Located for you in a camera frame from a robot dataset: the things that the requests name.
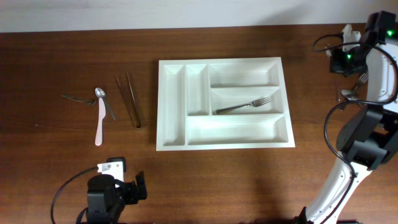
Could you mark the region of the silver fork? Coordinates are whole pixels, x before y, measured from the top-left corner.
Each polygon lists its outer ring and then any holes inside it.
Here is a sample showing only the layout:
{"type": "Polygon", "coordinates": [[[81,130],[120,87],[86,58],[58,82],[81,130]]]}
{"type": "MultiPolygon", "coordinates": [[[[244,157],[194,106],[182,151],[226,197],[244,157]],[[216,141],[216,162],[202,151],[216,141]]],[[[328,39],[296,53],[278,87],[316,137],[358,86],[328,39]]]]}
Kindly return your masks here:
{"type": "Polygon", "coordinates": [[[362,87],[368,81],[368,78],[369,78],[369,72],[365,72],[362,75],[360,75],[352,90],[358,92],[359,88],[362,87]]]}
{"type": "Polygon", "coordinates": [[[262,97],[262,98],[254,100],[254,101],[251,101],[249,103],[236,105],[236,106],[231,106],[231,107],[228,107],[228,108],[218,109],[218,110],[215,111],[215,113],[216,114],[223,114],[223,113],[227,113],[227,112],[230,112],[232,110],[244,108],[244,107],[247,107],[247,106],[257,108],[257,107],[263,106],[263,105],[265,105],[267,103],[270,103],[270,102],[271,102],[271,99],[269,97],[262,97]]]}

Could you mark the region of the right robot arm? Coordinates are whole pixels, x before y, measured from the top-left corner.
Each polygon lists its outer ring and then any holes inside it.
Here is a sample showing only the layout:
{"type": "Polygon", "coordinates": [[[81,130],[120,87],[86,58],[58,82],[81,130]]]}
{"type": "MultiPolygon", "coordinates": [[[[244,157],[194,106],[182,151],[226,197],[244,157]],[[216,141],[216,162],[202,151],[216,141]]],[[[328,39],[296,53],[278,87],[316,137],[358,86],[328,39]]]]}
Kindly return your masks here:
{"type": "Polygon", "coordinates": [[[335,164],[318,196],[303,207],[294,223],[338,223],[343,207],[358,185],[389,162],[397,153],[397,31],[396,15],[380,11],[368,17],[364,33],[350,25],[337,36],[341,44],[326,47],[330,72],[348,77],[361,73],[368,77],[365,100],[346,100],[334,106],[325,118],[323,135],[328,137],[332,114],[349,104],[361,105],[340,130],[336,146],[328,145],[335,164]]]}

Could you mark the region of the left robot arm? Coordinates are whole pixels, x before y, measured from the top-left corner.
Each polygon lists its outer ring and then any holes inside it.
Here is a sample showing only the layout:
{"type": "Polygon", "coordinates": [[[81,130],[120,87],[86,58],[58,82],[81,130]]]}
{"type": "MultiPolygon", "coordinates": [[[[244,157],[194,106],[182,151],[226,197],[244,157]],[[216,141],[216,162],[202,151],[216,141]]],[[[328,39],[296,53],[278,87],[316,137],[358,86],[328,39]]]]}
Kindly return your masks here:
{"type": "Polygon", "coordinates": [[[126,205],[146,198],[143,171],[132,182],[123,182],[109,174],[96,175],[88,181],[88,206],[79,213],[76,224],[81,224],[83,217],[87,223],[116,224],[126,205]]]}

